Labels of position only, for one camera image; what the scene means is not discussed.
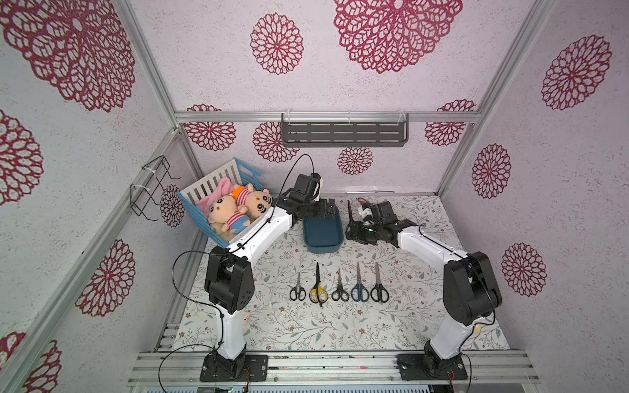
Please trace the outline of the teal plastic storage box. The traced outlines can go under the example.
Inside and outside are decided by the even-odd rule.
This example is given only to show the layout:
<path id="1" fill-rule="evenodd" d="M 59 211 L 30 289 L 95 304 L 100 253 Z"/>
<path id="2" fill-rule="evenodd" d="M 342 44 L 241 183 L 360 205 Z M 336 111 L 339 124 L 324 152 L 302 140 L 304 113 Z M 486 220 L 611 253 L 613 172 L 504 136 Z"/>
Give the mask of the teal plastic storage box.
<path id="1" fill-rule="evenodd" d="M 333 218 L 309 218 L 303 221 L 306 248 L 313 254 L 337 252 L 345 239 L 341 216 L 335 211 Z"/>

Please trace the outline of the large black scissors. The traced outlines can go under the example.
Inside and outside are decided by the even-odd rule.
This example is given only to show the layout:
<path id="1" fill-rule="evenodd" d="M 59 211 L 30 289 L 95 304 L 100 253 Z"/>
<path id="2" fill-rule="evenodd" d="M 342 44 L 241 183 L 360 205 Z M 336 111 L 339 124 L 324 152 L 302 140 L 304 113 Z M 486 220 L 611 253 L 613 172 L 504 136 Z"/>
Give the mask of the large black scissors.
<path id="1" fill-rule="evenodd" d="M 379 263 L 375 265 L 375 285 L 370 291 L 370 297 L 378 303 L 387 303 L 390 299 L 388 290 L 383 286 Z"/>

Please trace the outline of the blue handled scissors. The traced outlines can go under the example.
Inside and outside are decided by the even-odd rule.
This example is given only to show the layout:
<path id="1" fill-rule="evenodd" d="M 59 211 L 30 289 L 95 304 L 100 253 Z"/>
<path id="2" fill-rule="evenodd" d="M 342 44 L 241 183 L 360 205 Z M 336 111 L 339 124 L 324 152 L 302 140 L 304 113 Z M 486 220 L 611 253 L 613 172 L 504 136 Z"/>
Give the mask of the blue handled scissors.
<path id="1" fill-rule="evenodd" d="M 351 297 L 355 302 L 367 302 L 370 299 L 369 291 L 363 284 L 359 263 L 356 263 L 356 284 L 351 290 Z"/>

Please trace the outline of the black grey scissors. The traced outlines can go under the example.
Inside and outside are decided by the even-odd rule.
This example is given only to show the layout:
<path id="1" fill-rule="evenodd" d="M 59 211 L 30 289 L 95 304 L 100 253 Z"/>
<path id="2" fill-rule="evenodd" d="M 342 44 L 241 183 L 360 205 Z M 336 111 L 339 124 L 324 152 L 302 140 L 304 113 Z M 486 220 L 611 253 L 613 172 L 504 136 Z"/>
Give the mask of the black grey scissors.
<path id="1" fill-rule="evenodd" d="M 350 294 L 344 289 L 342 285 L 341 270 L 337 271 L 337 286 L 336 290 L 331 295 L 333 301 L 349 301 Z"/>

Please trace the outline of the small black scissors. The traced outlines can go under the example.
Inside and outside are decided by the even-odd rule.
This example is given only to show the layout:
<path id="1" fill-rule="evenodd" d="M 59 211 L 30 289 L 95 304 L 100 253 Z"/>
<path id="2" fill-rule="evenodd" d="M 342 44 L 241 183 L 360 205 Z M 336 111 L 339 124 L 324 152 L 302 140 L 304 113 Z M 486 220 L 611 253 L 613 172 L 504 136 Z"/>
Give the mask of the small black scissors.
<path id="1" fill-rule="evenodd" d="M 301 286 L 301 274 L 296 277 L 296 285 L 290 290 L 289 299 L 291 301 L 304 301 L 306 299 L 306 289 Z"/>

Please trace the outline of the yellow black scissors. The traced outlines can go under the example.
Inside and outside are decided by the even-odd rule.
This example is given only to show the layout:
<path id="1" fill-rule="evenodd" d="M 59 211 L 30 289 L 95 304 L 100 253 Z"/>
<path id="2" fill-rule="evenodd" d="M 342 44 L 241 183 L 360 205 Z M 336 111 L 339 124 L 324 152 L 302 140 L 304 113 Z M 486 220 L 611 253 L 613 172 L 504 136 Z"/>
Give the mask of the yellow black scissors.
<path id="1" fill-rule="evenodd" d="M 319 306 L 322 306 L 329 299 L 328 293 L 321 286 L 321 276 L 320 276 L 319 264 L 316 264 L 315 282 L 314 282 L 313 288 L 311 288 L 311 290 L 309 292 L 309 298 L 310 298 L 312 303 L 318 304 Z"/>

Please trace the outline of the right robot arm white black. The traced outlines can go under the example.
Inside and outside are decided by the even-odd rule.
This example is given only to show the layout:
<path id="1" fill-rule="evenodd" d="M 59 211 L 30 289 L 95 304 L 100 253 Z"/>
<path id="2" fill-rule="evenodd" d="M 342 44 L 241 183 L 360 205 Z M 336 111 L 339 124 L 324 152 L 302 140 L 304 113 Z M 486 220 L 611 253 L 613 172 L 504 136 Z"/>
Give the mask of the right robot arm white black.
<path id="1" fill-rule="evenodd" d="M 477 327 L 496 322 L 502 296 L 487 255 L 468 253 L 440 242 L 415 222 L 399 219 L 388 201 L 363 201 L 359 220 L 354 219 L 351 204 L 347 209 L 346 239 L 374 246 L 387 242 L 442 273 L 442 302 L 447 316 L 424 347 L 426 364 L 441 365 L 458 359 L 463 344 Z"/>

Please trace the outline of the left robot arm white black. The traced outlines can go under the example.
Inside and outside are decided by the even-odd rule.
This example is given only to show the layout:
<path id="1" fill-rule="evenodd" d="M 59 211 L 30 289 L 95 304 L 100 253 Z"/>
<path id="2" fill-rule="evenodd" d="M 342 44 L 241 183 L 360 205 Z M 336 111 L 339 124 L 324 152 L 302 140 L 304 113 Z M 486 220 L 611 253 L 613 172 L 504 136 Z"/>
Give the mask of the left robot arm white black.
<path id="1" fill-rule="evenodd" d="M 260 257 L 297 222 L 335 216 L 334 200 L 320 196 L 321 186 L 319 174 L 299 175 L 250 229 L 210 252 L 204 288 L 216 308 L 216 351 L 225 360 L 234 361 L 245 351 L 244 309 L 255 293 L 253 267 Z"/>

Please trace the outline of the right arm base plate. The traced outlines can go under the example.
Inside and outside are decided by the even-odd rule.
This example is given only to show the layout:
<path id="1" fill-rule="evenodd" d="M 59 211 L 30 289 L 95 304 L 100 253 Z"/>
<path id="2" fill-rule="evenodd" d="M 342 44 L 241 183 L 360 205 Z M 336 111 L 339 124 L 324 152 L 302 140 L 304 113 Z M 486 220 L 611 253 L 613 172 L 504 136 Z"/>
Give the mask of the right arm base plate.
<path id="1" fill-rule="evenodd" d="M 396 363 L 403 381 L 463 381 L 468 379 L 461 355 L 442 360 L 424 353 L 399 354 Z"/>

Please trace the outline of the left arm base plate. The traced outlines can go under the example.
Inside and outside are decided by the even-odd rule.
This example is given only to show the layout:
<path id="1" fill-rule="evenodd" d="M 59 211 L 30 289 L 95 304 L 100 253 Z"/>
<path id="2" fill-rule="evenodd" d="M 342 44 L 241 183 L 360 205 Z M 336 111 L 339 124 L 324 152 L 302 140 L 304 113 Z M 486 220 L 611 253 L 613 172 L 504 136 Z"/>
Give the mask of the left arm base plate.
<path id="1" fill-rule="evenodd" d="M 269 370 L 268 355 L 241 354 L 236 360 L 210 354 L 201 368 L 202 383 L 264 382 Z"/>

